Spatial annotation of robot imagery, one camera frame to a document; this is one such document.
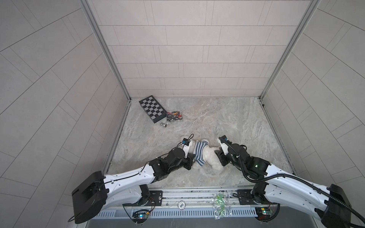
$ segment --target tiled wall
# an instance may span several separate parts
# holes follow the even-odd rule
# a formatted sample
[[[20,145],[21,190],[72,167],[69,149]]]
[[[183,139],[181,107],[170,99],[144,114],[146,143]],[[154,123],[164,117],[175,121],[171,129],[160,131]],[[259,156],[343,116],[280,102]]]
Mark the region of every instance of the tiled wall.
[[[259,96],[309,4],[88,2],[132,97]]]
[[[363,215],[364,11],[362,0],[323,0],[264,97],[299,176],[336,183]]]
[[[77,0],[2,0],[0,21],[0,227],[65,228],[127,99]]]

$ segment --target blue and white striped sweater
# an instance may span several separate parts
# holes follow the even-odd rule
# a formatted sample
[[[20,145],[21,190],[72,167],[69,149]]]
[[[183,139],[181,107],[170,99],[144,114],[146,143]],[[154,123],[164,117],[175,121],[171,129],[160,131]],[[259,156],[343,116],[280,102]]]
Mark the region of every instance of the blue and white striped sweater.
[[[196,141],[195,148],[194,148],[194,154],[195,161],[200,165],[203,166],[205,161],[203,160],[203,149],[208,145],[209,141],[203,139],[201,142]]]

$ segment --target marble surface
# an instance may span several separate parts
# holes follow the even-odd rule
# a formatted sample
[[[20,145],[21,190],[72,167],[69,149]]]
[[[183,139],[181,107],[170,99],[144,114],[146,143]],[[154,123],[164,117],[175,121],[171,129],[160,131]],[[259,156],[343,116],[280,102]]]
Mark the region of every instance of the marble surface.
[[[292,172],[256,97],[240,98],[157,98],[166,110],[182,109],[184,120],[160,126],[153,123],[138,101],[133,99],[108,173],[116,174],[142,167],[156,156],[168,153],[185,136],[193,140],[216,139],[226,135],[229,141],[247,146],[251,156],[261,157],[283,170]],[[245,186],[254,185],[233,165],[217,173],[205,163],[191,170],[180,168],[152,187]]]

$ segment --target plastic bag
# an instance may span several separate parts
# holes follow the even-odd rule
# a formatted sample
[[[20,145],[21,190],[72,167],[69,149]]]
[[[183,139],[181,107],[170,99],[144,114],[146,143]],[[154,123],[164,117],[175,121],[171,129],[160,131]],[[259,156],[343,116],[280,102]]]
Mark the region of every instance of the plastic bag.
[[[215,219],[232,216],[231,202],[223,193],[217,194],[212,201]]]
[[[166,120],[168,122],[182,121],[183,115],[181,109],[174,109],[166,113]]]

